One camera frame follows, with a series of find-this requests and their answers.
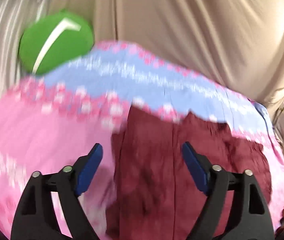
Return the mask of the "maroon puffer jacket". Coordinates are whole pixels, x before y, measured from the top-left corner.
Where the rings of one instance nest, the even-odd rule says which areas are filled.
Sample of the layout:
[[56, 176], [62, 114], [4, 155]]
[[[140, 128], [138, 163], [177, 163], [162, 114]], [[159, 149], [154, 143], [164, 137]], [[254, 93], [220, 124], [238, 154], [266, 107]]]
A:
[[131, 107], [126, 127], [112, 136], [117, 198], [106, 211], [110, 238], [186, 239], [206, 197], [182, 158], [184, 142], [227, 171], [252, 170], [270, 200], [271, 174], [261, 144], [235, 138], [228, 124], [192, 113], [176, 124]]

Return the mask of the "pink and blue floral bedsheet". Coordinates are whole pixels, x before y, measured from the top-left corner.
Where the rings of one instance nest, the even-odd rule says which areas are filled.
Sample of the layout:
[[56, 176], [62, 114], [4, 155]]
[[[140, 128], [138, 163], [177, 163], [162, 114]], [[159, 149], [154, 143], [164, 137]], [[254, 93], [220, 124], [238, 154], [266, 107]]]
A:
[[106, 239], [106, 208], [115, 199], [112, 133], [131, 105], [172, 122], [188, 112], [226, 122], [233, 136], [263, 147], [271, 174], [274, 228], [284, 208], [284, 157], [267, 110], [198, 72], [163, 61], [136, 44], [101, 42], [43, 77], [27, 77], [0, 99], [0, 231], [9, 236], [32, 172], [55, 173], [96, 143], [103, 159], [81, 196], [89, 221]]

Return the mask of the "green round cushion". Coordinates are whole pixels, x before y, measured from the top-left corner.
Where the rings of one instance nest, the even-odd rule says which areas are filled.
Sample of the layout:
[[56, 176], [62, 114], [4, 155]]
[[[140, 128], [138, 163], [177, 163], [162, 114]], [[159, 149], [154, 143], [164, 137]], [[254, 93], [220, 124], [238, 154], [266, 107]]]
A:
[[85, 55], [93, 45], [93, 26], [81, 16], [62, 10], [25, 29], [18, 56], [27, 73], [43, 75]]

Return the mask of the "beige draped curtain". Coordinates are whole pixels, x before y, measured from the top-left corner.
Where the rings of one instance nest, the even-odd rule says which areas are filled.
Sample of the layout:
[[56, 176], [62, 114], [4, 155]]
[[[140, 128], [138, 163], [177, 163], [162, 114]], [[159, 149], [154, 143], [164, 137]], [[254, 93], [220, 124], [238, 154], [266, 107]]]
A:
[[284, 0], [53, 0], [95, 38], [138, 43], [264, 105], [284, 97]]

